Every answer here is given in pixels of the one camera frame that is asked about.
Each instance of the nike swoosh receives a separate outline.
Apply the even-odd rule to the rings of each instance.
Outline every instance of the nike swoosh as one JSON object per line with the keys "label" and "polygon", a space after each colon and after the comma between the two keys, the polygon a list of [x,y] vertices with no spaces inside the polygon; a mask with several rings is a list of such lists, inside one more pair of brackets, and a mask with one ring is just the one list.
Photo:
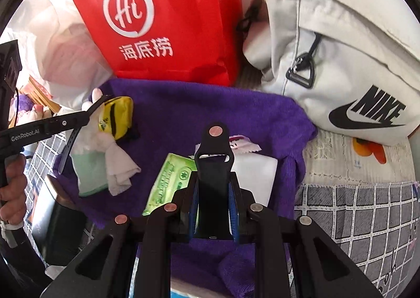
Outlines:
{"label": "nike swoosh", "polygon": [[387,127],[398,127],[404,125],[383,124],[380,122],[361,122],[353,121],[348,118],[347,111],[355,103],[353,101],[348,105],[344,105],[331,111],[328,118],[330,122],[339,129],[345,130],[365,130],[365,129],[384,129]]}

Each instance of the human hand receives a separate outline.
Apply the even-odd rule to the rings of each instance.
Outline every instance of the human hand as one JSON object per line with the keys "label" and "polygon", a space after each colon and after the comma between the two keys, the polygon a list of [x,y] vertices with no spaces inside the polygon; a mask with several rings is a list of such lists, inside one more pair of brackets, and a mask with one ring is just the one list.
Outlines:
{"label": "human hand", "polygon": [[0,188],[0,201],[7,203],[0,209],[0,219],[16,226],[21,223],[26,213],[25,188],[28,180],[24,175],[26,158],[19,155],[6,168],[9,185]]}

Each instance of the plaid fabric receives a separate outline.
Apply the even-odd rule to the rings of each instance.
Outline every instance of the plaid fabric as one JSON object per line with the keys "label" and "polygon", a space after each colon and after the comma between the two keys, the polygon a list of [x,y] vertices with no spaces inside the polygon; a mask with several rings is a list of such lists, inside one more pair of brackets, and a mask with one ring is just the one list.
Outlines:
{"label": "plaid fabric", "polygon": [[386,298],[398,297],[407,285],[419,213],[417,182],[303,184],[295,200],[295,218],[315,220]]}
{"label": "plaid fabric", "polygon": [[[24,219],[24,230],[31,241],[32,247],[42,260],[43,258],[36,247],[34,239],[32,238],[32,218],[39,191],[45,183],[44,178],[48,174],[53,173],[55,156],[62,152],[65,145],[66,138],[64,133],[57,134],[47,140],[41,141],[38,144],[32,159],[28,159],[25,169],[25,175],[28,178],[28,185],[25,189],[25,193],[27,195],[27,214]],[[95,232],[95,225],[92,222],[87,222],[79,250],[82,250],[95,237]]]}

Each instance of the white plastic bag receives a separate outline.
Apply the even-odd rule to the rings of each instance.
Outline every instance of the white plastic bag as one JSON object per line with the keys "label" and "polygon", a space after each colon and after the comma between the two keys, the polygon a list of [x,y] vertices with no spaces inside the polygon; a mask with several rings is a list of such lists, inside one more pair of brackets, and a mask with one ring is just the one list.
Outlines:
{"label": "white plastic bag", "polygon": [[32,76],[61,106],[80,110],[112,76],[73,0],[24,0],[0,42],[13,39],[23,66],[18,87]]}

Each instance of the purple cloth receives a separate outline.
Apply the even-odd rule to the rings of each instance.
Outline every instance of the purple cloth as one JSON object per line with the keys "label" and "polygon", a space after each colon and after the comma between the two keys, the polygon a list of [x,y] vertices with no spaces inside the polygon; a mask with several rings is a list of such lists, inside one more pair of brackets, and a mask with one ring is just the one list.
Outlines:
{"label": "purple cloth", "polygon": [[[118,214],[140,216],[168,153],[194,153],[203,129],[224,122],[230,135],[243,134],[279,160],[269,207],[293,217],[297,186],[305,175],[302,151],[316,128],[292,99],[255,91],[196,83],[112,79],[102,90],[134,101],[133,123],[140,138],[119,145],[141,168],[132,187],[112,197],[108,191],[78,197],[77,178],[67,162],[59,182],[88,218],[104,226]],[[57,169],[59,159],[55,162]],[[248,296],[254,289],[252,245],[193,239],[172,245],[171,275],[186,282],[229,294]]]}
{"label": "purple cloth", "polygon": [[[14,102],[15,110],[16,110],[16,105],[17,105],[17,100]],[[32,110],[33,106],[34,106],[34,103],[32,102],[32,100],[30,99],[29,96],[27,96],[26,94],[19,94],[19,109],[18,109],[18,112],[20,112],[20,111],[29,112],[29,111]]]}

